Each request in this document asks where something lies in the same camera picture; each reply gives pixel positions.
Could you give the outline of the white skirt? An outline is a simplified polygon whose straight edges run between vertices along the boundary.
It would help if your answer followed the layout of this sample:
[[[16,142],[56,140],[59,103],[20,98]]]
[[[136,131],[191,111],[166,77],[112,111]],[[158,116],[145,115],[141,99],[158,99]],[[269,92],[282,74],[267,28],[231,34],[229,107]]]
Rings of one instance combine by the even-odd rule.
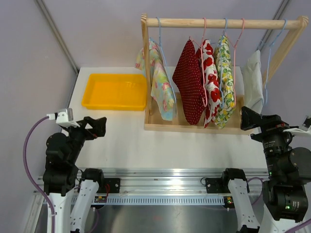
[[[256,50],[247,59],[241,72],[244,85],[244,105],[260,114],[264,104],[260,50]]]

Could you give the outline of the lemon print skirt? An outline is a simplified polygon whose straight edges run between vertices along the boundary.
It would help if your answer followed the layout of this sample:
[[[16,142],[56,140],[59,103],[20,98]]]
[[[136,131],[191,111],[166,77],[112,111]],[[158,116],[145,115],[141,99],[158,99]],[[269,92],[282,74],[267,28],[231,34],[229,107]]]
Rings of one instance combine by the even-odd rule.
[[[228,123],[229,119],[233,115],[236,107],[234,107],[234,94],[233,94],[233,67],[231,61],[231,54],[229,49],[229,41],[226,36],[224,36],[222,41],[222,58],[223,58],[223,92],[225,97],[225,109],[221,107],[218,109],[215,125],[220,129],[224,128]],[[218,77],[220,78],[220,55],[219,49],[216,47],[214,51],[215,65],[218,71]]]

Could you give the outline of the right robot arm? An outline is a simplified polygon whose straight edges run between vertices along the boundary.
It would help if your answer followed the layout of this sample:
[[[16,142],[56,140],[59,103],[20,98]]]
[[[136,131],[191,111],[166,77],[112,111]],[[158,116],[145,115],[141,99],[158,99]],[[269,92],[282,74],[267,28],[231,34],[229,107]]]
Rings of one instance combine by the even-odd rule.
[[[262,182],[264,213],[258,222],[248,196],[247,178],[242,169],[227,168],[221,188],[230,192],[237,215],[239,233],[295,233],[308,226],[304,217],[309,202],[305,185],[311,181],[311,151],[292,148],[296,133],[303,130],[289,126],[278,115],[264,116],[250,108],[241,108],[241,130],[260,128],[251,139],[262,143],[268,180]]]

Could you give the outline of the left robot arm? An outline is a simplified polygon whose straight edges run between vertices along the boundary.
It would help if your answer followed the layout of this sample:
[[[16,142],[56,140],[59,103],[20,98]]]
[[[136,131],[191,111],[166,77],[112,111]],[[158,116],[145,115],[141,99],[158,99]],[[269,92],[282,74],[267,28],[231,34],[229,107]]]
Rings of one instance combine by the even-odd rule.
[[[55,133],[46,142],[43,182],[49,205],[48,227],[53,233],[83,233],[92,199],[104,190],[105,180],[102,170],[85,169],[78,198],[72,205],[79,171],[75,163],[86,141],[105,135],[107,119],[86,116],[75,122],[65,112],[56,114],[54,119],[68,134]]]

